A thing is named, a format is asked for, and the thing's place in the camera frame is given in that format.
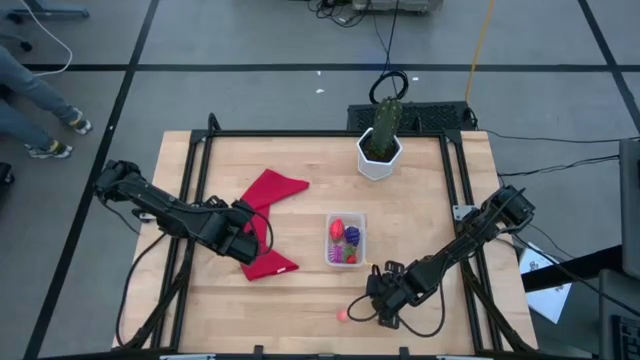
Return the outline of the person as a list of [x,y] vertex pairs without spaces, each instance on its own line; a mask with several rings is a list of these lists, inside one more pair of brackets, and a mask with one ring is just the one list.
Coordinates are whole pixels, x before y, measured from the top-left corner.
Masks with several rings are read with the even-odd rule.
[[[66,101],[48,83],[23,66],[0,45],[0,85],[28,98],[38,108],[53,114],[63,125],[80,135],[93,126],[83,112]],[[52,138],[40,125],[27,119],[0,97],[0,135],[9,135],[22,142],[29,156],[35,159],[68,158],[73,147]]]

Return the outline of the grey stand foot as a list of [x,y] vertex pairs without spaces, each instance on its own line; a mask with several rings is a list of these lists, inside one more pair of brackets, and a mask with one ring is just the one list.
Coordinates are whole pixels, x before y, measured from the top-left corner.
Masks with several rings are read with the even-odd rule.
[[88,18],[86,7],[73,4],[47,3],[45,0],[19,0],[21,6],[7,11],[4,17],[15,24],[21,24],[25,18],[34,15],[37,19],[81,17]]

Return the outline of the black metal table frame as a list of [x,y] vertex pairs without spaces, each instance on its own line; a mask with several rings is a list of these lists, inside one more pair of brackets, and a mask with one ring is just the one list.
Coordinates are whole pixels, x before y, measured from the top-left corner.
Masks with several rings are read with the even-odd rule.
[[[169,308],[162,346],[175,321],[183,352],[267,354],[469,354],[504,343],[480,301],[466,295],[462,273],[450,269],[443,291],[417,308],[405,307],[403,327],[371,319],[364,298],[369,265],[409,263],[454,236],[454,202],[479,204],[499,186],[488,136],[465,131],[459,144],[406,134],[394,173],[373,182],[357,169],[357,135],[346,131],[220,132],[211,147],[206,195],[232,200],[265,170],[302,179],[309,188],[274,204],[275,249],[298,270],[248,281],[233,259],[197,247],[182,312]],[[366,265],[336,268],[324,260],[326,216],[366,218]],[[337,320],[346,309],[347,323]]]

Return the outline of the black desk beam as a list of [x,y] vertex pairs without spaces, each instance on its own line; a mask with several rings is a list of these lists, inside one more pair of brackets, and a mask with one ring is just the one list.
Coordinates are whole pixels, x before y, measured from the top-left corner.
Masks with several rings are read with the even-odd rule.
[[580,279],[595,278],[602,270],[623,270],[623,247],[609,247],[572,260],[552,263],[550,266],[525,273],[521,276],[526,292],[543,290]]

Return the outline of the black perforated metal box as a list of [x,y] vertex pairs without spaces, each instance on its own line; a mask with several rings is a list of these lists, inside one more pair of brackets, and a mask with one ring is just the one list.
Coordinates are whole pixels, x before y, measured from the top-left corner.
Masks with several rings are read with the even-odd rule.
[[[373,126],[376,105],[350,105],[347,109],[347,129],[366,130]],[[464,101],[409,102],[402,105],[398,133],[427,133],[444,130],[472,131],[477,120]]]

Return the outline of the clear plastic tupperware container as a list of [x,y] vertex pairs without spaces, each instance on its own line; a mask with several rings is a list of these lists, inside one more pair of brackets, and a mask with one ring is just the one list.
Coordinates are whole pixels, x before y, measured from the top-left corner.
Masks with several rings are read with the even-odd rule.
[[[330,223],[335,219],[342,219],[345,225],[345,228],[348,226],[358,227],[361,232],[361,240],[358,245],[357,251],[354,255],[357,256],[358,262],[356,264],[347,264],[346,258],[348,256],[344,255],[344,262],[342,264],[332,264],[328,259],[328,249],[331,245],[341,244],[343,246],[348,245],[345,240],[334,242],[331,240],[329,235],[329,226]],[[325,226],[325,241],[324,241],[324,260],[328,266],[336,267],[336,268],[357,268],[361,267],[365,263],[366,253],[367,253],[367,232],[366,232],[366,218],[363,213],[359,212],[333,212],[329,213],[326,216],[326,226]]]

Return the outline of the black keyboard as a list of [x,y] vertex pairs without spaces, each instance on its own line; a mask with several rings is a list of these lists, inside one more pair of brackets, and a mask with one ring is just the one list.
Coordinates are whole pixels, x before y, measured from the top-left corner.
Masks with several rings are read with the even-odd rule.
[[640,320],[612,317],[614,360],[640,360]]

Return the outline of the grey desk panel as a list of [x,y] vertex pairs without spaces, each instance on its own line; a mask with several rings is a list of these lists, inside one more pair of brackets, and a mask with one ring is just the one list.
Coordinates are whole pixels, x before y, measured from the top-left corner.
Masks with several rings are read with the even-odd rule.
[[622,267],[640,280],[640,142],[619,143]]

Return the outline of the red cloth with label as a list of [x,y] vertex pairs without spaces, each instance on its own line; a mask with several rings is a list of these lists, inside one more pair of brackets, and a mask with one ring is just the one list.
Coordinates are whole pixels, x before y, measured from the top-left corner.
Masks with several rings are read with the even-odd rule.
[[[254,230],[258,236],[260,251],[265,252],[268,248],[267,222],[260,217],[263,215],[269,218],[270,206],[296,195],[309,188],[309,183],[304,180],[285,177],[273,170],[266,169],[245,191],[242,200],[247,202],[257,215],[254,215],[251,224],[245,226],[245,232]],[[270,276],[275,276],[287,272],[298,270],[299,266],[290,261],[276,250],[269,250],[265,255],[260,255],[250,266],[242,266],[242,271],[248,281],[254,281]]]

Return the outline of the grey equipment box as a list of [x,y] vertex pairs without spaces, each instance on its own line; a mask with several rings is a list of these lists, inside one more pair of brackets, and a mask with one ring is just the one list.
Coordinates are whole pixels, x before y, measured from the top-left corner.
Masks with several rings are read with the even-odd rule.
[[349,0],[355,11],[402,10],[418,14],[438,10],[444,0]]

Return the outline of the white printed paper sheet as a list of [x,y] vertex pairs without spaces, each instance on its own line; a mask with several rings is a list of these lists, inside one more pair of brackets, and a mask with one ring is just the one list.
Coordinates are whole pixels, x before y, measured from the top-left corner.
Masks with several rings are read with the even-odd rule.
[[[519,270],[521,275],[535,270],[558,264],[559,261],[550,255],[538,254],[539,248],[529,243],[519,256]],[[557,324],[571,289],[570,283],[551,288],[531,291],[526,294],[527,303],[531,310],[543,316],[553,324]]]

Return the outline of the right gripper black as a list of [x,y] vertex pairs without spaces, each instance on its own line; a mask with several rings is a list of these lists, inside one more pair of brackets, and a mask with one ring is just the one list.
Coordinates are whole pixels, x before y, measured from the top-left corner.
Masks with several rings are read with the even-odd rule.
[[399,328],[400,311],[405,305],[417,307],[424,302],[424,289],[413,284],[408,277],[405,266],[399,262],[388,260],[381,274],[378,265],[371,266],[367,277],[367,296],[379,296],[380,310],[376,312],[378,324],[390,329]]

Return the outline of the green cactus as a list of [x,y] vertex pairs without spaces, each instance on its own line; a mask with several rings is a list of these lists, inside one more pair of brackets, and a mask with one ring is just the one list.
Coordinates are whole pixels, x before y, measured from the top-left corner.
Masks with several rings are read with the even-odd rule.
[[395,156],[395,136],[402,110],[402,104],[396,98],[387,97],[378,104],[371,135],[365,146],[369,160],[390,162]]

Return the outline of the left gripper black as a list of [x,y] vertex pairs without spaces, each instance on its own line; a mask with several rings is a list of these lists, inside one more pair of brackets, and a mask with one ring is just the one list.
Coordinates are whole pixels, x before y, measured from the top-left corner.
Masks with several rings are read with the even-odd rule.
[[255,214],[244,200],[227,204],[211,196],[203,210],[209,215],[199,233],[199,244],[220,256],[228,256],[241,264],[252,264],[259,254],[259,241],[254,230],[245,231]]

